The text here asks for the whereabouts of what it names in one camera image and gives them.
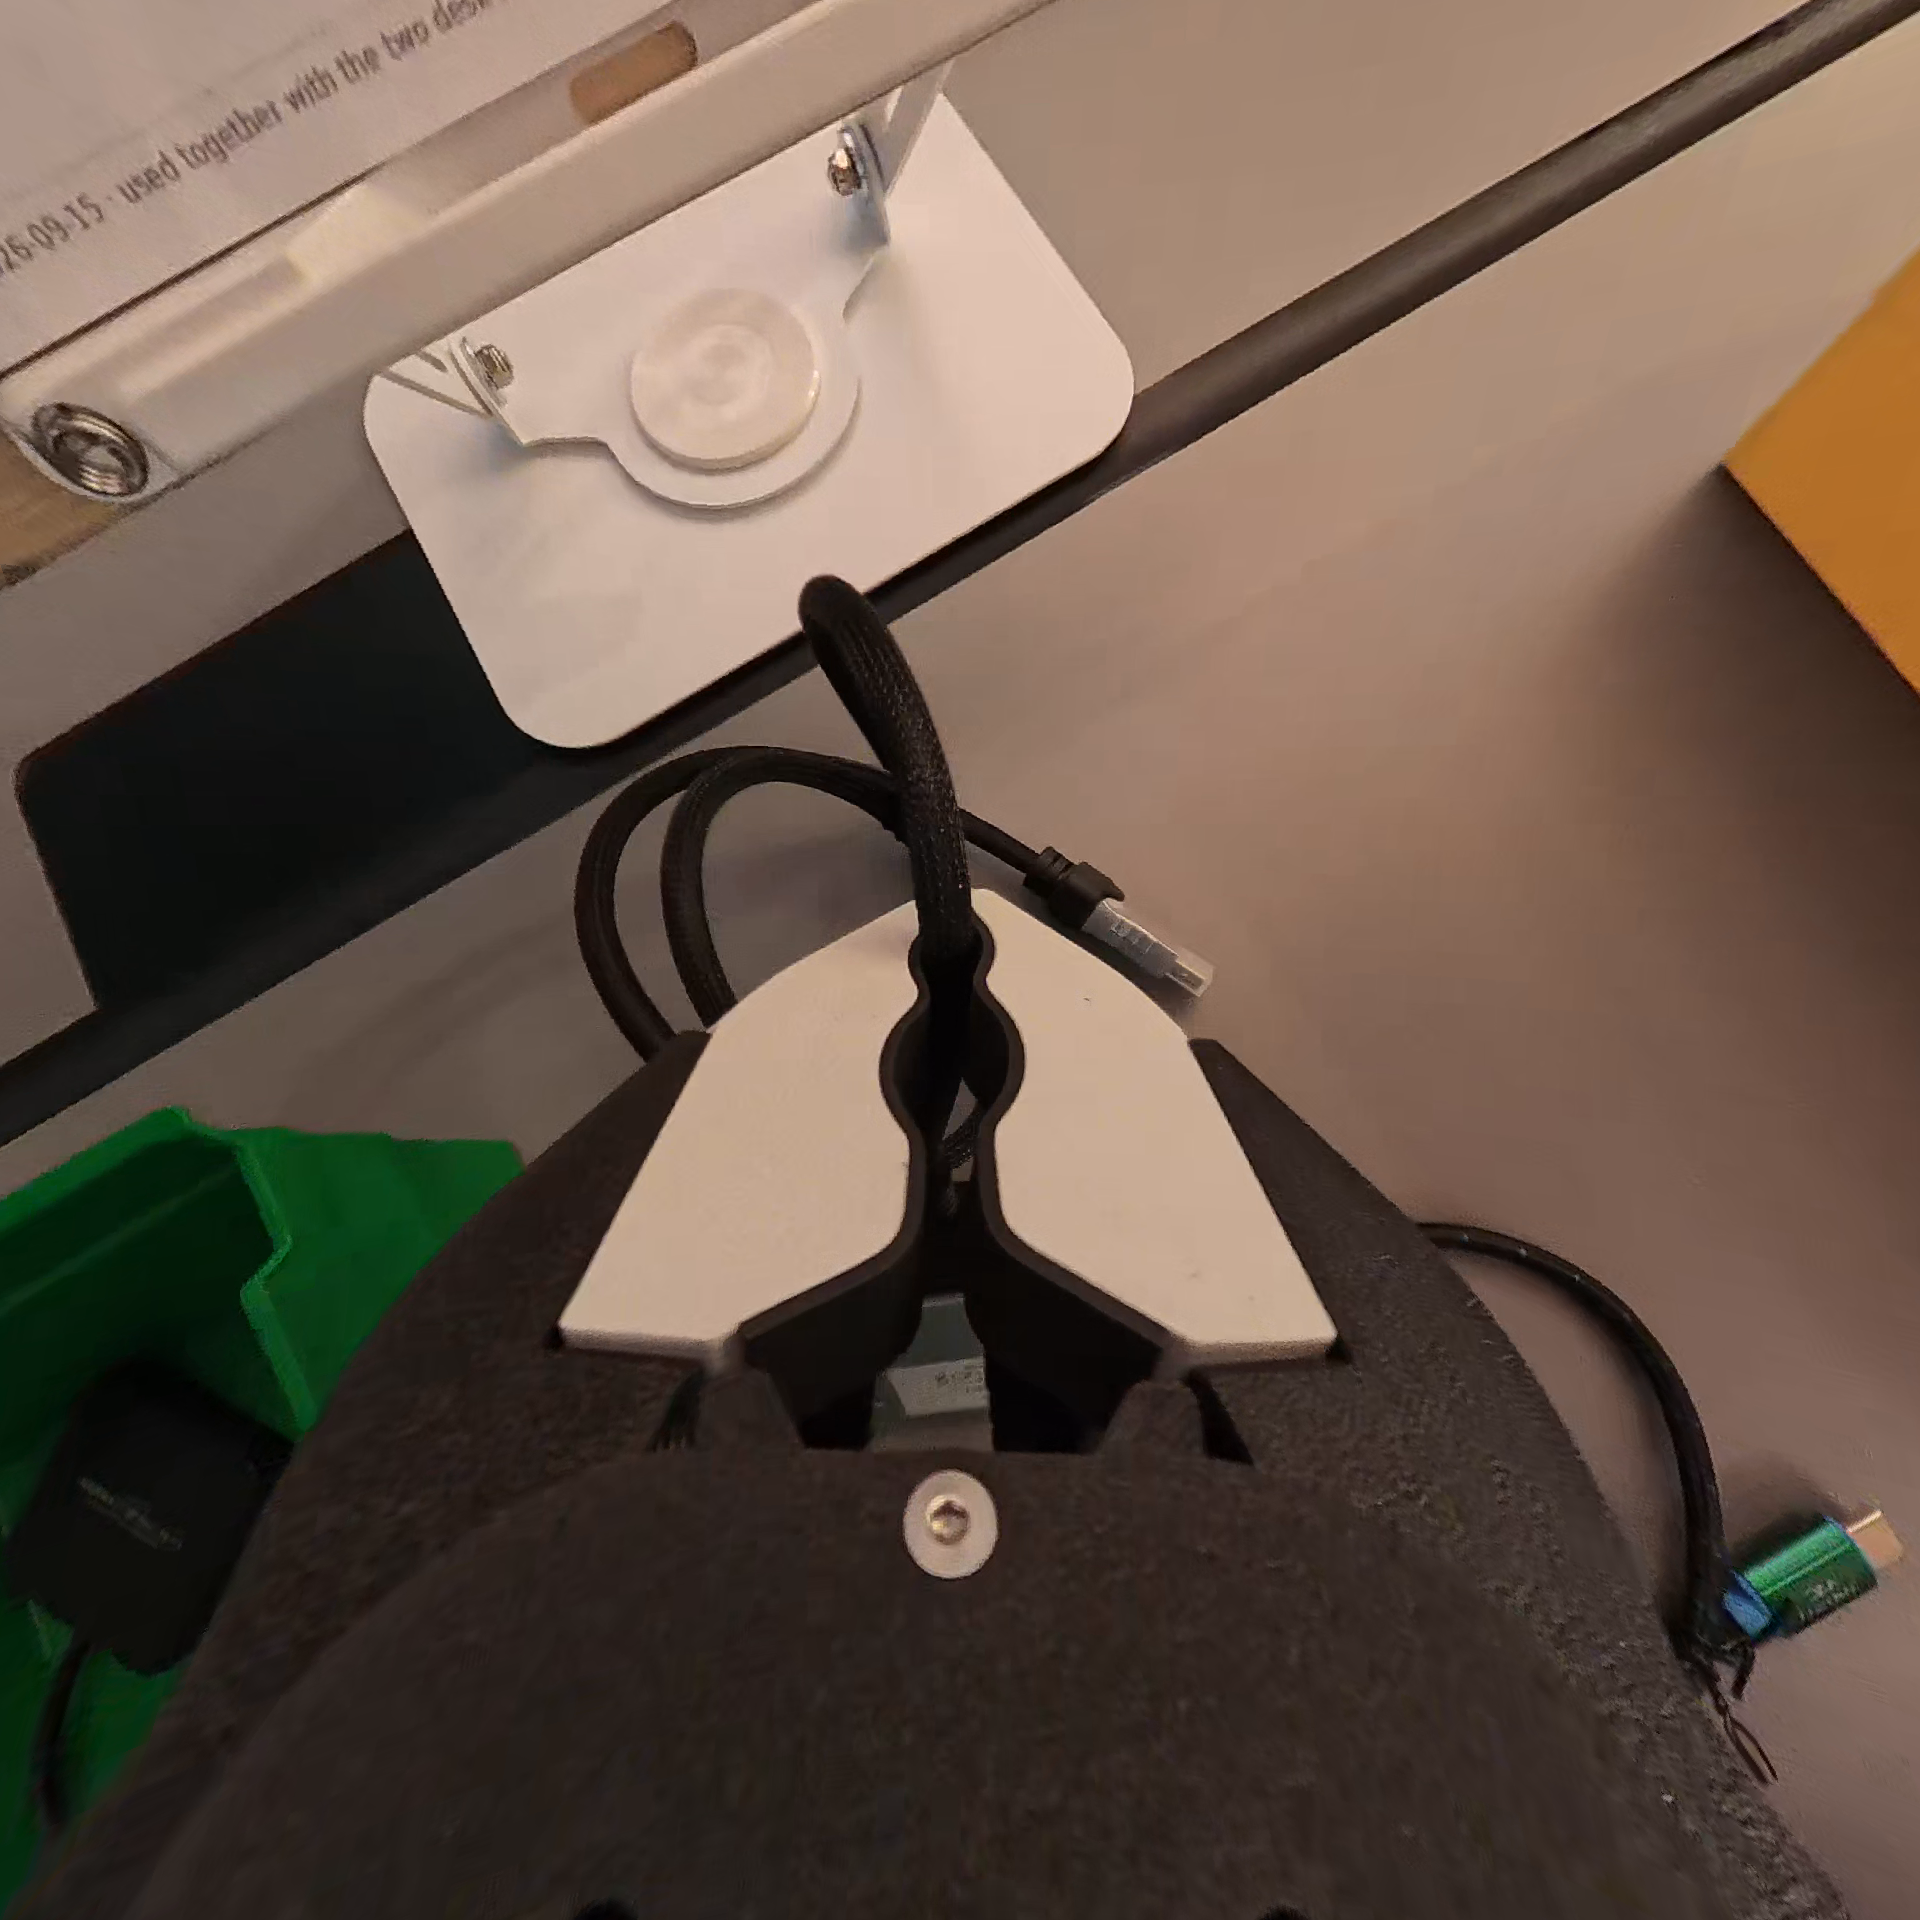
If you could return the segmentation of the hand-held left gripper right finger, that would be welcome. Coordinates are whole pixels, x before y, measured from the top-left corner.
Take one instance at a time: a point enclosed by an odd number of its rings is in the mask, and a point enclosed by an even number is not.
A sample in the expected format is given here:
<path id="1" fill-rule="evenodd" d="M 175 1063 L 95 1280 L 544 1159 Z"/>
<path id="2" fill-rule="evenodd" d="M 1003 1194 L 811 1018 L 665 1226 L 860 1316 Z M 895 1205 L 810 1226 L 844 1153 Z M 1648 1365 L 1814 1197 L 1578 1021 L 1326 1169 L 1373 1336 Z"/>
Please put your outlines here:
<path id="1" fill-rule="evenodd" d="M 1178 1021 L 1027 909 L 979 892 L 981 992 L 1010 1032 L 979 1132 L 983 1205 L 1052 1280 L 1119 1308 L 1166 1365 L 1327 1356 L 1336 1340 Z"/>

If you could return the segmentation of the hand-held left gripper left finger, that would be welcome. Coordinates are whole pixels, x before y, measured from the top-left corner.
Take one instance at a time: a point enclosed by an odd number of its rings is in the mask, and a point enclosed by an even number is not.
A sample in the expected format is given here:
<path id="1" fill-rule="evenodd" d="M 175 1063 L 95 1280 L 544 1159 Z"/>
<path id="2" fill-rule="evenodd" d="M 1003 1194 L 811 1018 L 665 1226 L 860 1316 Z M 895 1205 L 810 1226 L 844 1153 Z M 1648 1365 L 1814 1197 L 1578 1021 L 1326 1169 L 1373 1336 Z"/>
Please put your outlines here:
<path id="1" fill-rule="evenodd" d="M 899 1239 L 926 1153 L 880 1059 L 915 937 L 895 907 L 717 1018 L 559 1316 L 569 1348 L 727 1365 L 749 1321 Z"/>

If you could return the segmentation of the green plastic bin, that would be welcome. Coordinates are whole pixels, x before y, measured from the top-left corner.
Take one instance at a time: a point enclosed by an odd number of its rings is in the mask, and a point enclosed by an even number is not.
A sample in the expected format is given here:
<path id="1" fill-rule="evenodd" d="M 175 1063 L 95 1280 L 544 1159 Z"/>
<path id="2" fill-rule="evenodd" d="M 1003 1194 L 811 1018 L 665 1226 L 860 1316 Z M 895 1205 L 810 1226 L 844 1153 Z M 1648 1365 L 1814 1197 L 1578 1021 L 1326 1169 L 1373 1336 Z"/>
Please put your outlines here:
<path id="1" fill-rule="evenodd" d="M 228 1132 L 166 1107 L 7 1192 L 5 1538 L 74 1401 L 133 1362 L 200 1383 L 296 1452 L 379 1320 L 519 1172 L 503 1139 Z M 142 1744 L 199 1647 L 140 1676 L 7 1583 L 3 1629 L 11 1898 Z"/>

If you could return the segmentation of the black adapter box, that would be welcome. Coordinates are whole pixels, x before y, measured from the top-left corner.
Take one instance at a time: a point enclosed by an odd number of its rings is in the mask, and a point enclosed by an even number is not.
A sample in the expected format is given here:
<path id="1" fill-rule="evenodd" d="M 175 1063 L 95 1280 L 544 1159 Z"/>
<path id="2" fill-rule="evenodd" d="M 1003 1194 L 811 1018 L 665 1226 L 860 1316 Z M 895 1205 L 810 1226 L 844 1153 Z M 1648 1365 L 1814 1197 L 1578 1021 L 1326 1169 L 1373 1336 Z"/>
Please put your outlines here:
<path id="1" fill-rule="evenodd" d="M 156 1362 L 93 1383 L 5 1538 L 5 1583 L 154 1676 L 204 1639 L 293 1444 Z"/>

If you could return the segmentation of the yellow plastic bin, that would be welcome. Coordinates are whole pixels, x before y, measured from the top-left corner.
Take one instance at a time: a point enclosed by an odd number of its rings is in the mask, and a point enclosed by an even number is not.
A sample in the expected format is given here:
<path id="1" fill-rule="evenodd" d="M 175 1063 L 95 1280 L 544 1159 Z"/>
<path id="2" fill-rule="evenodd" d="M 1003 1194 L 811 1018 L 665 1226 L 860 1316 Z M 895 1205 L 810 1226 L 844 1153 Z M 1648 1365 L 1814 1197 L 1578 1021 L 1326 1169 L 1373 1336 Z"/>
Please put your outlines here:
<path id="1" fill-rule="evenodd" d="M 1918 259 L 1722 460 L 1819 583 L 1918 687 Z"/>

